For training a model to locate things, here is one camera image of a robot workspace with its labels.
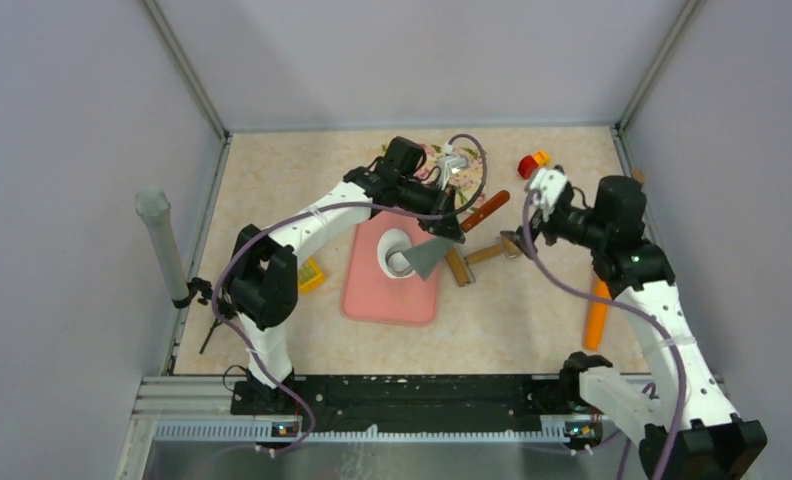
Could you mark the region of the metal scraper wooden handle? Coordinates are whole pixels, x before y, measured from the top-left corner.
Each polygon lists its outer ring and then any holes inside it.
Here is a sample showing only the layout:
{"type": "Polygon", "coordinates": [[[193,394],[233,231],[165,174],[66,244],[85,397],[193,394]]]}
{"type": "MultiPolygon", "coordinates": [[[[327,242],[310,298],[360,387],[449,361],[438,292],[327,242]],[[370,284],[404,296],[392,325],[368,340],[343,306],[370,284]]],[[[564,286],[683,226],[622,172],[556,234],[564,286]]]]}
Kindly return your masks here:
{"type": "MultiPolygon", "coordinates": [[[[508,190],[501,190],[486,200],[478,209],[461,222],[461,232],[466,233],[492,215],[510,200],[508,190]]],[[[458,245],[455,240],[433,237],[423,244],[411,247],[402,252],[412,270],[422,279],[427,280],[445,259],[448,252],[458,245]]]]}

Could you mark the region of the wooden rolling pin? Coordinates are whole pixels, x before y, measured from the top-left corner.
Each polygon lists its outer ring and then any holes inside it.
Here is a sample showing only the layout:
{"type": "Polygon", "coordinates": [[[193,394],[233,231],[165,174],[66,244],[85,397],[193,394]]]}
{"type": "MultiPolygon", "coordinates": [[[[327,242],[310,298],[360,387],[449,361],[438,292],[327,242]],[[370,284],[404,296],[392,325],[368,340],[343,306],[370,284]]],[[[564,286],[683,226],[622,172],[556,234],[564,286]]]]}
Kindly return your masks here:
{"type": "Polygon", "coordinates": [[[455,284],[464,287],[475,281],[472,266],[491,260],[496,257],[513,259],[520,256],[520,249],[508,238],[498,236],[495,241],[486,247],[464,255],[459,247],[451,248],[444,256],[444,262],[449,267],[455,284]]]}

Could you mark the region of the small wooden wall knob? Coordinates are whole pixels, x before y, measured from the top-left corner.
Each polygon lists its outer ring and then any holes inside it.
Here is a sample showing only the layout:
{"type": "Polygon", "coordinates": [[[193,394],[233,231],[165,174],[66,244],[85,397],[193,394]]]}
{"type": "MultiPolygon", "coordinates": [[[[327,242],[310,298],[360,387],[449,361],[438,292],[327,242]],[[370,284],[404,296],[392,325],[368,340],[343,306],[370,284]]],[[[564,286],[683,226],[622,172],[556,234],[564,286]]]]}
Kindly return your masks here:
{"type": "Polygon", "coordinates": [[[638,183],[640,183],[640,184],[644,184],[645,183],[645,175],[640,169],[633,168],[631,170],[631,172],[630,172],[630,175],[638,183]]]}

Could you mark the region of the red orange toy block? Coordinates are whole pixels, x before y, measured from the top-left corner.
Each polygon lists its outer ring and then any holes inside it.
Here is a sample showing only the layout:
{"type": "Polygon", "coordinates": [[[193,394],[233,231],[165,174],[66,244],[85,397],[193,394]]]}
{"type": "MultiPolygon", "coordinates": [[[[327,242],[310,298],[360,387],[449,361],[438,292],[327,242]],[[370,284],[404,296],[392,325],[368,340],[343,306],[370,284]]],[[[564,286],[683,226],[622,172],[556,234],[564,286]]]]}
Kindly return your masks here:
{"type": "Polygon", "coordinates": [[[549,166],[550,163],[551,156],[546,151],[539,150],[522,157],[518,163],[517,172],[522,179],[528,180],[534,172],[549,166]]]}

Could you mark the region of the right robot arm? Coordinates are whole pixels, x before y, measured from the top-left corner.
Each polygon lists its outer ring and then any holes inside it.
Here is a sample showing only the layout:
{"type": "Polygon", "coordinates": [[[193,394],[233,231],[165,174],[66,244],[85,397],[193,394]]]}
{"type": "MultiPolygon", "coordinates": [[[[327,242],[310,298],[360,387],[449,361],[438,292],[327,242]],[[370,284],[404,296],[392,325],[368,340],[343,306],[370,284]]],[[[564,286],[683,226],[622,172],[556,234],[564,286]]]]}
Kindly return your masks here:
{"type": "Polygon", "coordinates": [[[602,178],[594,203],[577,207],[558,170],[525,185],[522,223],[510,238],[528,257],[535,242],[587,249],[606,304],[629,314],[654,390],[632,385],[605,358],[576,352],[561,371],[558,397],[572,412],[605,414],[638,454],[650,479],[740,479],[766,447],[762,424],[746,420],[719,386],[689,327],[665,252],[645,234],[647,198],[631,177],[602,178]]]}

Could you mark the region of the yellow multicolour toy block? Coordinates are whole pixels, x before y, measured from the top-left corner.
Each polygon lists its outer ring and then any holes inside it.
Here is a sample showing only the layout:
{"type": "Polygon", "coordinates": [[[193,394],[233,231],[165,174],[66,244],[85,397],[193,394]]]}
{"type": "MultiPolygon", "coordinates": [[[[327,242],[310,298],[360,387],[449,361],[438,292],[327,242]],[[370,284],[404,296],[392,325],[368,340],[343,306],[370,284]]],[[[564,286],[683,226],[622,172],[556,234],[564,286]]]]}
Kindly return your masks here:
{"type": "Polygon", "coordinates": [[[314,258],[308,258],[298,269],[297,286],[300,294],[313,292],[325,281],[325,273],[314,258]]]}

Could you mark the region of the floral yellow tray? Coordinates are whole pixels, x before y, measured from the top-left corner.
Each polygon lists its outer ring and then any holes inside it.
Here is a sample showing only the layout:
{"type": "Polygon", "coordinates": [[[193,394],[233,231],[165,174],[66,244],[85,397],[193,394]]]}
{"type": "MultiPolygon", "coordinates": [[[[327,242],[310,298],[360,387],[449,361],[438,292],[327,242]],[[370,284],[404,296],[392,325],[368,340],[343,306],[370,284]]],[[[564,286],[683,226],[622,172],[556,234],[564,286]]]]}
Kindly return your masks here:
{"type": "MultiPolygon", "coordinates": [[[[373,186],[367,195],[376,204],[399,207],[400,180],[418,180],[423,184],[437,185],[436,160],[443,145],[417,143],[403,137],[393,138],[373,165],[370,176],[373,186]]],[[[454,189],[455,213],[460,214],[473,209],[484,199],[485,162],[480,148],[453,146],[456,153],[466,155],[469,160],[469,167],[453,175],[446,186],[454,189]]]]}

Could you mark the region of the white dough ball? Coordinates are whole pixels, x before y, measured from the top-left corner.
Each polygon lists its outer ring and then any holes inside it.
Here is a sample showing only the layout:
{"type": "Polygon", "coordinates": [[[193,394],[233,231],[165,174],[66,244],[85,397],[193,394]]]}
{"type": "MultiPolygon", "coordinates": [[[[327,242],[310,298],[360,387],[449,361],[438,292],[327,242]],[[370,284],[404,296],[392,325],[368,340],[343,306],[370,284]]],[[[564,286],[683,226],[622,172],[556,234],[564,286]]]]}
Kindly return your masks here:
{"type": "Polygon", "coordinates": [[[385,265],[384,265],[384,255],[387,252],[387,250],[394,245],[402,246],[404,248],[403,251],[404,254],[406,250],[409,250],[412,247],[412,242],[409,235],[403,230],[393,228],[384,232],[382,236],[379,238],[378,245],[376,248],[376,258],[378,260],[380,269],[390,279],[403,279],[413,276],[415,274],[415,271],[411,276],[403,277],[403,278],[393,278],[392,276],[386,273],[385,265]]]}

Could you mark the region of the grey cylinder post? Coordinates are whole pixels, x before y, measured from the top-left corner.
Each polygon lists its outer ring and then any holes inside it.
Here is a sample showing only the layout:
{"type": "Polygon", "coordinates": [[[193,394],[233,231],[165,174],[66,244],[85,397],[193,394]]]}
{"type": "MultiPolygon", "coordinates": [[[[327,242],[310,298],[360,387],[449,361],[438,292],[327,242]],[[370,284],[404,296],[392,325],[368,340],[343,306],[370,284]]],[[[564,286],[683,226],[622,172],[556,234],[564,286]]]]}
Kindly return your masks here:
{"type": "Polygon", "coordinates": [[[176,309],[191,301],[178,246],[171,224],[171,203],[157,186],[141,189],[135,195],[136,212],[147,228],[169,297],[176,309]]]}

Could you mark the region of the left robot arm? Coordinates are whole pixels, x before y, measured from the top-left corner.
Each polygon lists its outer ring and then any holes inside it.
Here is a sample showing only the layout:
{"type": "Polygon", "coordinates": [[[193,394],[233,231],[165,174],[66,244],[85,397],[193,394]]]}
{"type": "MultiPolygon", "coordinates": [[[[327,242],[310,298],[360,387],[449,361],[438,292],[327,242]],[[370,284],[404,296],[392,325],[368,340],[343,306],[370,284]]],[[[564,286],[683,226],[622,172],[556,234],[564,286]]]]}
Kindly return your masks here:
{"type": "Polygon", "coordinates": [[[267,412],[280,413],[292,401],[293,388],[286,379],[293,367],[283,324],[298,303],[299,267],[314,253],[380,212],[414,218],[435,239],[464,242],[454,190],[425,184],[415,175],[426,158],[421,145],[397,136],[370,165],[350,170],[295,216],[264,229],[249,225],[240,231],[220,275],[220,291],[243,327],[257,384],[254,398],[267,412]]]}

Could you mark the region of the pink plastic tray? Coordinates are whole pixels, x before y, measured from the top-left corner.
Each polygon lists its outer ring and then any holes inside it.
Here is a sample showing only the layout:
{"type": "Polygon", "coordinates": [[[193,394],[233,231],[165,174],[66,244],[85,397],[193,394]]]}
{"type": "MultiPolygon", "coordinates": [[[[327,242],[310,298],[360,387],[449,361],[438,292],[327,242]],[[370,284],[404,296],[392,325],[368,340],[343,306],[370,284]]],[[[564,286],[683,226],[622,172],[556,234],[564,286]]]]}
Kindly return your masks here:
{"type": "Polygon", "coordinates": [[[380,213],[357,226],[344,283],[341,308],[354,320],[409,327],[424,327],[436,317],[440,271],[422,280],[416,273],[390,279],[376,258],[379,238],[389,229],[405,231],[412,246],[430,239],[418,222],[394,213],[380,213]]]}

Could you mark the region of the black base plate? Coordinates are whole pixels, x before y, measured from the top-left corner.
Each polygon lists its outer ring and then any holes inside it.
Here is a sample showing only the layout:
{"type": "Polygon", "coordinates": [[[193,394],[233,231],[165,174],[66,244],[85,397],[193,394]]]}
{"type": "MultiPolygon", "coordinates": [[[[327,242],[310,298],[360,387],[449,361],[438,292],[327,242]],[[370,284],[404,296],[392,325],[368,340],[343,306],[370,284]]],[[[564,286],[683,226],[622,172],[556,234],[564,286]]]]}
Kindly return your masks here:
{"type": "Polygon", "coordinates": [[[254,381],[235,383],[233,415],[292,416],[317,433],[537,432],[557,417],[597,419],[555,375],[307,375],[288,392],[254,381]]]}

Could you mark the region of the orange toy carrot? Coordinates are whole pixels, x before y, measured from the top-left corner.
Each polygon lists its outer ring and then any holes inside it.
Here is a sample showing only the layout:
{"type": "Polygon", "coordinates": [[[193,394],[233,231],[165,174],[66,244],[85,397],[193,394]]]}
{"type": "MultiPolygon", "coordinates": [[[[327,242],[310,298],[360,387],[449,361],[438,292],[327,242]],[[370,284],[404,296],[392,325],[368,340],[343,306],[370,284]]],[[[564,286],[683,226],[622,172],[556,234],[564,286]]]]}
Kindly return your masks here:
{"type": "Polygon", "coordinates": [[[609,313],[609,306],[604,303],[604,300],[610,300],[611,296],[607,284],[597,276],[593,277],[590,293],[597,297],[598,301],[591,300],[588,304],[584,324],[583,347],[588,350],[598,350],[603,339],[609,313]]]}

